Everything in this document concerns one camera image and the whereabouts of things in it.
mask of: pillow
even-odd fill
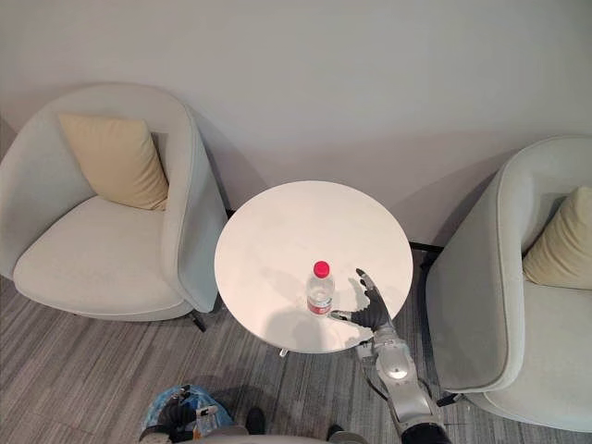
[[[146,210],[164,210],[168,183],[143,120],[60,114],[80,169],[101,197]]]
[[[563,201],[523,269],[536,284],[592,290],[592,188],[580,187]]]

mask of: robotic hand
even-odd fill
[[[376,359],[376,370],[388,392],[388,406],[403,444],[450,444],[432,399],[420,388],[415,364],[407,343],[399,338],[389,310],[372,279],[357,268],[364,294],[370,303],[357,312],[335,310],[330,316],[374,333],[374,346],[363,342],[357,346],[358,356]]]

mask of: shoe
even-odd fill
[[[326,441],[329,441],[330,438],[333,435],[335,435],[337,432],[342,432],[342,431],[343,431],[343,427],[341,427],[341,425],[337,425],[337,424],[332,425],[329,428],[328,432],[327,432],[327,439],[326,439]]]
[[[265,434],[265,415],[259,407],[252,407],[247,414],[247,424],[245,424],[249,435]]]

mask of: table top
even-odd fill
[[[372,332],[308,310],[306,282],[320,260],[335,279],[334,310],[368,304],[356,267],[374,280],[391,317],[405,302],[413,261],[397,220],[361,191],[323,181],[280,185],[243,205],[218,241],[216,283],[259,339],[292,352],[337,352]]]

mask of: floor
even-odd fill
[[[416,270],[422,260],[414,253]],[[260,406],[269,433],[322,438],[338,423],[372,444],[399,442],[386,403],[366,386],[353,351],[281,359],[225,307],[205,316],[203,334],[187,318],[84,318],[32,302],[5,279],[1,284],[0,442],[137,442],[154,395],[178,383],[203,386],[239,423]],[[417,287],[416,272],[396,325],[437,396]],[[468,403],[443,412],[457,444],[592,443],[592,435],[504,420]]]

